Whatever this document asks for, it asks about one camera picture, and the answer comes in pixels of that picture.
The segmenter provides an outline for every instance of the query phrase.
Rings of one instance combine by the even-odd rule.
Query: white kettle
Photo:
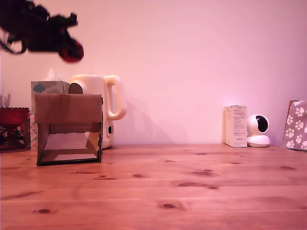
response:
[[[113,109],[112,86],[117,94],[118,111]],[[101,94],[103,97],[103,138],[102,148],[109,148],[114,142],[113,121],[126,115],[127,106],[124,99],[123,86],[119,76],[101,76],[97,74],[78,74],[70,79],[68,93]]]

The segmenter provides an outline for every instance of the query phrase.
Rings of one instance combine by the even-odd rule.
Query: security camera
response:
[[[270,139],[267,135],[270,127],[269,120],[260,114],[254,114],[248,118],[248,146],[250,147],[268,147]]]

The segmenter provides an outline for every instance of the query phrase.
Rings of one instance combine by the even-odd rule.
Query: paw print bag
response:
[[[307,101],[290,101],[283,147],[307,151]]]

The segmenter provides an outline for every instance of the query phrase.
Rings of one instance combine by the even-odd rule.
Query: red bowl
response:
[[[5,129],[15,129],[29,116],[29,108],[0,108],[0,125]]]

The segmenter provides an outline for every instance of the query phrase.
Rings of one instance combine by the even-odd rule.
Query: paw print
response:
[[[292,148],[292,149],[293,149],[294,145],[295,145],[295,143],[294,143],[293,140],[288,141],[288,143],[287,143],[287,147],[288,147],[288,148]]]
[[[297,121],[295,124],[296,124],[295,127],[297,128],[297,130],[304,128],[304,122]]]
[[[298,106],[299,104],[301,104],[303,101],[299,101],[299,102],[294,102],[294,106]]]
[[[296,141],[298,144],[301,143],[301,142],[302,142],[302,137],[303,137],[302,134],[300,134],[299,136],[296,136],[295,141]]]
[[[287,118],[287,124],[290,125],[293,122],[293,117],[291,115]]]
[[[303,107],[296,108],[295,114],[297,114],[297,116],[300,117],[300,116],[303,116],[303,112],[304,112],[304,111],[305,111],[305,110],[303,109]]]
[[[289,128],[288,130],[286,130],[286,136],[291,138],[294,136],[294,129]]]
[[[303,142],[303,145],[301,146],[301,149],[307,150],[307,141]]]

